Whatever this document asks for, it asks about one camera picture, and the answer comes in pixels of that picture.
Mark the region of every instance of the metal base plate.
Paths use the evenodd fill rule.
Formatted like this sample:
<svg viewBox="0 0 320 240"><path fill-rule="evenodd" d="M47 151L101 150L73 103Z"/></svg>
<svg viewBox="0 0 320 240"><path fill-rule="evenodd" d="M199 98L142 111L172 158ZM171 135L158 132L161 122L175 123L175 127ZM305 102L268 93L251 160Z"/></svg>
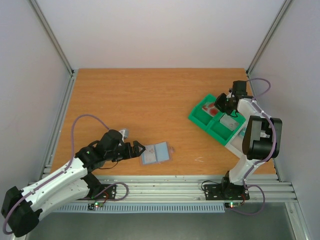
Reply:
<svg viewBox="0 0 320 240"><path fill-rule="evenodd" d="M236 195L233 198L226 199L221 193L221 184L206 184L203 186L205 190L205 200L207 201L221 201L221 200L230 200L230 201L237 201L243 200L241 195ZM243 193L244 199L249 200L250 196L249 193Z"/></svg>
<svg viewBox="0 0 320 240"><path fill-rule="evenodd" d="M100 189L99 189L99 192L101 192L103 189L105 189L106 187L110 186L110 184L101 184L100 186ZM116 198L116 194L117 194L117 186L114 185L112 187L109 187L106 191L105 191L107 194L108 194L108 199L115 199ZM92 200L101 200L101 199L104 199L104 194L102 193L100 196L97 196L95 198L93 198Z"/></svg>

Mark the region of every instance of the aluminum frame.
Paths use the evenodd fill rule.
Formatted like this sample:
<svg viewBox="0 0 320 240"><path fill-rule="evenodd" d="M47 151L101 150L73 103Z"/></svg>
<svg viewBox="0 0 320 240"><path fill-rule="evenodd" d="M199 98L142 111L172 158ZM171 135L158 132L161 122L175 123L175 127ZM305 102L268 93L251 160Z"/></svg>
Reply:
<svg viewBox="0 0 320 240"><path fill-rule="evenodd" d="M273 20L270 28L268 29L268 32L266 33L261 45L259 46L257 52L255 53L248 69L247 73L250 74L254 70L257 62L259 61L261 55L264 53L266 47L268 46L271 38L275 34L276 30L278 29L282 19L285 17L289 7L293 3L294 0L284 0L282 6L280 7L278 13L275 16L275 19Z"/></svg>
<svg viewBox="0 0 320 240"><path fill-rule="evenodd" d="M44 28L44 31L48 34L49 39L51 40L52 44L54 45L57 53L59 54L60 58L62 59L66 69L68 70L70 76L72 76L73 74L73 69L66 57L66 55L64 54L64 51L62 50L54 32L52 31L49 23L47 22L45 15L43 14L43 12L41 11L41 8L37 2L37 0L27 0L31 6L31 8L34 10L35 15L38 17L39 22L41 23L41 25Z"/></svg>

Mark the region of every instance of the red object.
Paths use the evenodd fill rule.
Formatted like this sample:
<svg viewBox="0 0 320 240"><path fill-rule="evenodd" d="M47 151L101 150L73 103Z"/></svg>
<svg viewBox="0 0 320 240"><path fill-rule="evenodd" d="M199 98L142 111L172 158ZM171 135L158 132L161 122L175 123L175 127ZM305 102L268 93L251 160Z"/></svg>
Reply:
<svg viewBox="0 0 320 240"><path fill-rule="evenodd" d="M209 113L210 113L211 115L217 115L218 109L216 109L216 108L211 108L210 111L209 111Z"/></svg>
<svg viewBox="0 0 320 240"><path fill-rule="evenodd" d="M219 113L219 110L215 107L214 102L206 102L202 106L202 110L205 111L207 114L209 114L211 117L214 117Z"/></svg>

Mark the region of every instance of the cable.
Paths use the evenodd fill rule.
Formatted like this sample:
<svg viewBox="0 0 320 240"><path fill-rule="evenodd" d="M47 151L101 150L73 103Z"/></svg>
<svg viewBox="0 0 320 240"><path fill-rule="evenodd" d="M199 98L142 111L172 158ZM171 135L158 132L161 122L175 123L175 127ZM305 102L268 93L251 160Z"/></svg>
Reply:
<svg viewBox="0 0 320 240"><path fill-rule="evenodd" d="M262 206L261 206L261 208L260 208L259 211L250 213L250 212L239 211L239 210L236 210L236 209L234 209L234 208L227 208L227 209L230 209L230 210L232 210L232 211L234 211L234 212L236 212L236 213L238 213L238 214L242 214L242 215L246 215L246 216L254 216L254 215L257 215L257 214L261 213L261 212L264 210L265 205L266 205L266 196L265 196L265 193L264 193L264 191L261 189L261 187L259 187L258 185L255 185L255 184L253 184L253 185L248 185L248 186L247 186L247 189L252 188L252 187L258 188L258 189L261 191L261 193L262 193L263 202L262 202Z"/></svg>
<svg viewBox="0 0 320 240"><path fill-rule="evenodd" d="M237 117L238 117L237 112L235 112L234 114L235 114L235 116L233 116L233 115L231 115L231 114L230 114L229 116L230 116L230 117L233 117L233 118L237 118Z"/></svg>
<svg viewBox="0 0 320 240"><path fill-rule="evenodd" d="M107 199L109 198L109 194L107 192L105 193L104 202L102 203L102 206L106 203Z"/></svg>
<svg viewBox="0 0 320 240"><path fill-rule="evenodd" d="M65 169L59 173L57 173L56 175L52 176L51 178L49 178L48 180L44 181L43 183L41 183L40 185L38 185L37 187L35 187L33 189L33 191L28 192L26 195L24 195L22 198L20 198L15 205L13 205L13 207L10 209L10 211L8 212L8 214L6 215L6 218L4 219L4 223L2 226L2 231L4 234L6 235L10 235L13 233L13 231L7 231L7 224L9 221L9 218L11 217L12 213L14 212L14 210L22 203L23 200L25 200L27 197L29 197L31 194L33 194L35 191L39 190L40 188L42 188L43 186L45 186L46 184L50 183L51 181L53 181L54 179L56 179L57 177L59 177L61 174L63 174L65 171L67 171L69 169L69 167L71 166L73 159L74 159L74 155L75 155L75 145L74 145L74 131L75 131L75 125L77 123L77 121L82 118L82 117L92 117L96 120L98 120L103 126L105 126L105 128L108 128L108 126L102 121L100 120L98 117L92 115L92 114L82 114L80 116L78 116L71 127L71 159L68 162L68 165L65 167Z"/></svg>
<svg viewBox="0 0 320 240"><path fill-rule="evenodd" d="M261 78L261 77L255 77L255 78L252 78L252 79L248 79L247 82L251 82L251 81L255 81L255 80L261 80L261 81L266 82L268 84L268 88L263 93L261 93L261 94L259 94L257 96L254 96L252 98L252 100L256 100L257 98L260 98L261 96L266 94L271 89L271 83L267 79L264 79L264 78Z"/></svg>
<svg viewBox="0 0 320 240"><path fill-rule="evenodd" d="M261 164L261 163L265 163L267 162L271 157L272 155L274 154L275 152L275 149L276 149L276 144L277 144L277 136L276 136L276 129L275 129L275 126L274 124L272 123L271 119L269 118L269 116L256 104L256 99L261 97L262 95L266 94L270 89L271 89L271 83L267 80L267 79L264 79L264 78L260 78L260 77L256 77L256 78L252 78L252 79L249 79L247 80L247 82L250 82L250 81L254 81L254 80L262 80L262 81L265 81L266 83L268 83L268 88L267 90L265 90L263 93L255 96L254 98L252 98L251 100L251 103L252 103L252 106L255 108L255 110L257 110L257 112L259 114L261 114L266 120L267 122L269 123L270 127L271 127L271 130L272 130L272 147L271 147L271 150L270 150L270 153L268 154L268 156L263 159L263 160L260 160L260 161L256 161L252 166L251 168L245 173L244 177L243 177L243 186L245 189L249 189L249 188L252 188L252 187L256 187L258 188L260 191L261 191L261 194L262 194L262 206L260 208L259 211L257 212L254 212L254 213L247 213L247 212L242 212L242 211L239 211L239 210L236 210L236 209L233 209L231 208L234 212L237 212L239 214L243 214L243 215L247 215L247 216L253 216L253 215L257 215L259 213L261 213L264 208L265 208L265 204L266 204L266 196L265 196L265 193L264 191L262 190L262 188L258 185L255 185L255 184L252 184L252 185L246 185L246 178L247 176L251 173L251 171L255 168L256 165L258 164Z"/></svg>
<svg viewBox="0 0 320 240"><path fill-rule="evenodd" d="M119 163L119 161L116 161L116 164L113 165L112 167L99 167L100 170L104 170L104 169L113 169L115 166L117 166L117 164Z"/></svg>
<svg viewBox="0 0 320 240"><path fill-rule="evenodd" d="M242 201L242 203L241 203L241 206L242 206L243 204L245 204L246 198L245 198L245 196L244 196L243 194L241 194L241 197L242 197L242 199L243 199L243 201Z"/></svg>
<svg viewBox="0 0 320 240"><path fill-rule="evenodd" d="M125 195L124 195L123 197L118 198L118 199L109 199L109 201L117 202L117 201L121 201L121 200L125 199L125 198L129 195L129 187L128 187L128 185L125 184L124 182L115 182L115 183L107 186L105 189L103 189L101 192L99 192L97 195L93 196L92 198L94 199L94 198L100 196L100 195L101 195L102 193L104 193L107 189L109 189L109 188L111 188L111 187L113 187L113 186L115 186L115 185L117 185L117 184L123 185L123 186L125 187L125 190L126 190Z"/></svg>
<svg viewBox="0 0 320 240"><path fill-rule="evenodd" d="M205 193L207 192L206 190L204 190L204 187L203 187L203 185L204 185L205 183L219 184L219 183L217 183L217 182L215 182L215 181L211 181L211 180L203 181L203 182L201 183L201 189L202 189L202 191L204 191Z"/></svg>

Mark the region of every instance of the white robotic arm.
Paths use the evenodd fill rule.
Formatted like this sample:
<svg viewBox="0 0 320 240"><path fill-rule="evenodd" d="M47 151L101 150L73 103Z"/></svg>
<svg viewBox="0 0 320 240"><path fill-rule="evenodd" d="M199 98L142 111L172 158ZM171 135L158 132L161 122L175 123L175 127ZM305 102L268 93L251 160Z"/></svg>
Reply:
<svg viewBox="0 0 320 240"><path fill-rule="evenodd" d="M101 184L92 174L106 161L119 162L140 156L146 149L138 141L124 143L127 130L109 130L100 141L94 141L77 152L72 160L47 177L18 190L9 189L2 204L4 216L3 232L22 237L34 229L39 221L57 208L72 201L88 197L98 200L100 193L114 200L115 194L108 193L108 184ZM9 225L12 232L6 230Z"/></svg>
<svg viewBox="0 0 320 240"><path fill-rule="evenodd" d="M245 193L246 179L258 167L275 158L280 150L282 121L266 114L246 89L247 81L235 81L230 94L222 93L215 101L215 107L221 112L230 116L238 112L247 123L242 142L243 155L222 178L221 188L216 187L215 190L224 200L239 200L241 195L249 199L249 194Z"/></svg>

